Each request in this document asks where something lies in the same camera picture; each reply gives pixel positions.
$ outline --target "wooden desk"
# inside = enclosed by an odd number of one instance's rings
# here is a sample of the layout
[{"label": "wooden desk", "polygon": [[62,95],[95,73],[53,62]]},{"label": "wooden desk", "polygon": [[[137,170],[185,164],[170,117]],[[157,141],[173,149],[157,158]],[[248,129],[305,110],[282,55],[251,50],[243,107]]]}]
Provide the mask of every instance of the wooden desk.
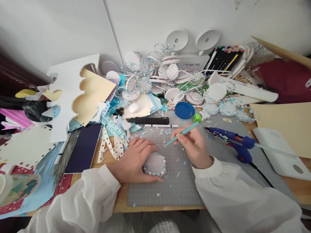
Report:
[{"label": "wooden desk", "polygon": [[[256,138],[253,134],[253,129],[257,127],[257,123],[252,124],[243,123],[248,132],[250,132],[253,138]],[[110,137],[110,141],[114,142],[114,137]],[[100,164],[97,163],[99,152],[96,153],[94,161],[92,163],[92,168],[99,168],[104,164],[114,164],[116,161],[109,150],[104,153],[104,161]],[[311,161],[310,159],[301,158],[303,163],[311,171]],[[74,174],[72,176],[71,185],[73,185],[78,179],[80,179],[82,174]],[[287,186],[293,192],[300,204],[311,205],[311,181],[299,180],[295,178],[289,178],[282,176],[282,179],[285,181]],[[121,185],[121,188],[118,191],[117,199],[114,206],[114,213],[119,212],[148,212],[148,211],[166,211],[166,210],[189,210],[189,209],[205,209],[205,206],[138,206],[132,207],[127,206],[127,192],[128,184]],[[33,216],[35,211],[29,212],[26,216]]]}]

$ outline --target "white paper cup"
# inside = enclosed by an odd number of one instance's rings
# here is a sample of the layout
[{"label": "white paper cup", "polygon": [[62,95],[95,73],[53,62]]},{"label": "white paper cup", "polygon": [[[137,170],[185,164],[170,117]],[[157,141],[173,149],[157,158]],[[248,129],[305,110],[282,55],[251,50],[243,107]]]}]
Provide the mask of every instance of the white paper cup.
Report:
[{"label": "white paper cup", "polygon": [[0,207],[30,196],[40,184],[41,176],[38,174],[0,174]]}]

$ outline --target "white sleeve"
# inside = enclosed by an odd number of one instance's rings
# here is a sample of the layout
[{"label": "white sleeve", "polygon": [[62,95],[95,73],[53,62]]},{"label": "white sleeve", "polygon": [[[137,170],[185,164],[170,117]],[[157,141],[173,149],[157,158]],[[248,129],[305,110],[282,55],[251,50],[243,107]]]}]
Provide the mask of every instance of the white sleeve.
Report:
[{"label": "white sleeve", "polygon": [[220,229],[230,232],[308,232],[301,208],[270,187],[262,187],[237,164],[192,167],[198,192]]},{"label": "white sleeve", "polygon": [[120,186],[106,165],[85,170],[67,192],[37,211],[21,232],[97,232],[99,223],[111,217]]}]

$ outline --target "cutting mat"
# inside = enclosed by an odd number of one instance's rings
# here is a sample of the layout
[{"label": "cutting mat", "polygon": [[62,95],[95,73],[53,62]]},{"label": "cutting mat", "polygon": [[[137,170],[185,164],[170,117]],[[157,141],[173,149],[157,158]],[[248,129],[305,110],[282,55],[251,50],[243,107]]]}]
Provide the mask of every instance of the cutting mat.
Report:
[{"label": "cutting mat", "polygon": [[[183,127],[192,120],[179,119],[174,112],[164,113],[166,117],[169,117],[170,124],[179,125]],[[223,121],[222,118],[228,118],[232,120],[232,123]],[[199,124],[199,131],[207,138],[206,145],[208,153],[215,156],[217,159],[226,162],[236,163],[255,181],[262,186],[268,186],[259,173],[248,164],[243,164],[236,159],[236,151],[226,146],[226,142],[220,138],[214,138],[213,135],[207,133],[203,127],[217,127],[226,129],[232,132],[236,132],[241,136],[249,136],[250,134],[245,129],[240,120],[237,120],[235,116],[223,116],[216,114],[209,119],[211,123],[202,122]],[[169,128],[164,128],[163,135],[160,135],[160,130],[163,128],[151,128],[145,127],[143,131],[136,133],[136,136],[144,134],[143,138],[149,139],[155,142],[158,152],[166,158],[166,170],[167,173],[162,177],[162,183],[140,183],[130,184],[127,198],[127,205],[133,206],[196,206],[204,205],[199,193],[195,187],[195,176],[191,168],[191,162],[187,156],[186,150],[182,150],[183,146],[173,145],[173,143],[164,147],[164,142],[169,141],[170,134],[166,134],[165,131]],[[253,148],[250,150],[253,157],[254,164],[264,173],[269,179],[272,185],[288,197],[296,200],[293,193],[284,183],[282,178],[275,173],[271,167],[268,159],[261,151],[260,148]]]}]

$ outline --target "blue bottle cap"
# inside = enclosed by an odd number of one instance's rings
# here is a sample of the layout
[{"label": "blue bottle cap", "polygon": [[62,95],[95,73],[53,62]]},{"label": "blue bottle cap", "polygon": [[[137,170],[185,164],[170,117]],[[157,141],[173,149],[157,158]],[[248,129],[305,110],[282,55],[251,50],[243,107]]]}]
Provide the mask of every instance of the blue bottle cap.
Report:
[{"label": "blue bottle cap", "polygon": [[194,107],[187,102],[180,102],[175,106],[175,114],[181,119],[190,119],[195,114]]}]

